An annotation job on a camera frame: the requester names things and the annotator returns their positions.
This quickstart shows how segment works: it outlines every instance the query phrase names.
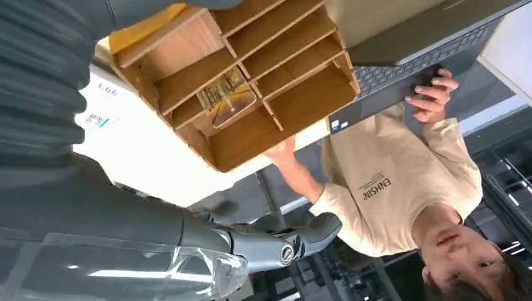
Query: laptop keyboard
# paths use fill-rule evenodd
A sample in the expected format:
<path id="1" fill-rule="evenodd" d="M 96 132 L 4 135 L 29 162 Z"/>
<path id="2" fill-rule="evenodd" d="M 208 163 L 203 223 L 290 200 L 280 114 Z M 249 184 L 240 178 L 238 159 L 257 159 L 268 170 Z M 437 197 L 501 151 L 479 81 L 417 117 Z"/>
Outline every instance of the laptop keyboard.
<path id="1" fill-rule="evenodd" d="M 367 96 L 397 80 L 432 66 L 449 56 L 484 41 L 484 33 L 490 24 L 470 31 L 408 63 L 396 67 L 355 67 L 354 73 L 360 84 L 360 97 Z"/>

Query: transparent plastic cover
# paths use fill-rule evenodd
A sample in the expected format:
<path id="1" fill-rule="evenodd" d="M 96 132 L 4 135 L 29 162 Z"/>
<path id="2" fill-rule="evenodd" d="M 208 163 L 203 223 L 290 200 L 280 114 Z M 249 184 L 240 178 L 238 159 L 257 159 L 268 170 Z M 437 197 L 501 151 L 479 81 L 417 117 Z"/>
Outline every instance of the transparent plastic cover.
<path id="1" fill-rule="evenodd" d="M 1 300 L 212 300 L 248 277 L 243 258 L 201 248 L 52 234 L 44 243 L 0 240 L 0 249 L 18 253 L 0 265 Z"/>

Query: robotic arm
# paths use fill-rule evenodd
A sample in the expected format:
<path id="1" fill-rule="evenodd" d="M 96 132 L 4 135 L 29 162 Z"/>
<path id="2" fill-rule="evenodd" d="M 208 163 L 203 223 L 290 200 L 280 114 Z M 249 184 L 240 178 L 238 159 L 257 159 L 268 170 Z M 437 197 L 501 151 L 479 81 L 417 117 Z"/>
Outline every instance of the robotic arm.
<path id="1" fill-rule="evenodd" d="M 338 233 L 333 214 L 276 236 L 205 223 L 72 152 L 96 41 L 173 2 L 0 1 L 0 300 L 211 300 Z"/>

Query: human hand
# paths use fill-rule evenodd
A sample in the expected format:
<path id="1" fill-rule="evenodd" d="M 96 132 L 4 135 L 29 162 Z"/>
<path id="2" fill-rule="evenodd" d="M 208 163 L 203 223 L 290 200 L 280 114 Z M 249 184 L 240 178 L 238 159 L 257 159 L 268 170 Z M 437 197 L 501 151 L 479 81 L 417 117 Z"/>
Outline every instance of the human hand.
<path id="1" fill-rule="evenodd" d="M 292 136 L 271 149 L 266 150 L 264 154 L 272 161 L 272 163 L 277 165 L 295 159 L 294 151 L 295 136 Z"/>
<path id="2" fill-rule="evenodd" d="M 405 100 L 417 109 L 414 117 L 426 124 L 432 124 L 445 119 L 445 106 L 450 100 L 450 94 L 459 84 L 451 79 L 452 73 L 447 69 L 438 70 L 441 77 L 432 79 L 432 87 L 417 86 L 416 96 L 406 96 Z"/>

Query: wooden organizer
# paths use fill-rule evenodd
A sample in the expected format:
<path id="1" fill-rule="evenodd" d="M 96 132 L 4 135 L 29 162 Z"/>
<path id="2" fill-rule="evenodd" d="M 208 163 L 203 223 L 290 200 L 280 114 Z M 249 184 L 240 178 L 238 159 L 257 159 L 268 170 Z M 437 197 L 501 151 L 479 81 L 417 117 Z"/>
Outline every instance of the wooden organizer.
<path id="1" fill-rule="evenodd" d="M 226 172 L 347 105 L 359 93 L 325 0 L 187 7 L 114 56 L 115 71 L 210 166 Z M 238 66 L 259 98 L 215 129 L 196 94 Z"/>

